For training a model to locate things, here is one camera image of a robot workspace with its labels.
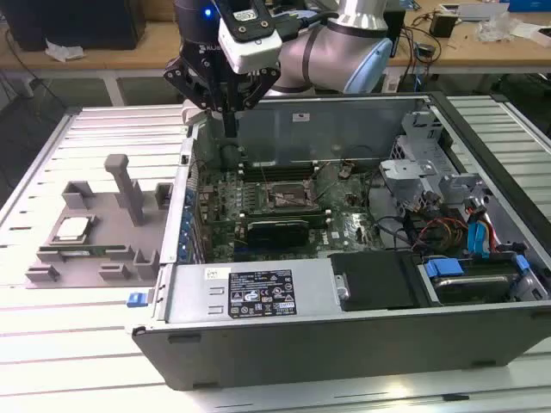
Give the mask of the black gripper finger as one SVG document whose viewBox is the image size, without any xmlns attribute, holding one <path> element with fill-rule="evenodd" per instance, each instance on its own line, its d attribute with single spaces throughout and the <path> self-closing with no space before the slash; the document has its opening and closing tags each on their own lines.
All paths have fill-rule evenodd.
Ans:
<svg viewBox="0 0 551 413">
<path fill-rule="evenodd" d="M 254 108 L 281 75 L 277 67 L 230 76 L 230 137 L 238 133 L 237 113 Z"/>
<path fill-rule="evenodd" d="M 215 69 L 214 58 L 210 55 L 199 57 L 192 65 L 183 57 L 177 57 L 168 63 L 164 78 L 198 108 L 219 114 L 225 136 L 230 138 L 231 114 Z"/>
</svg>

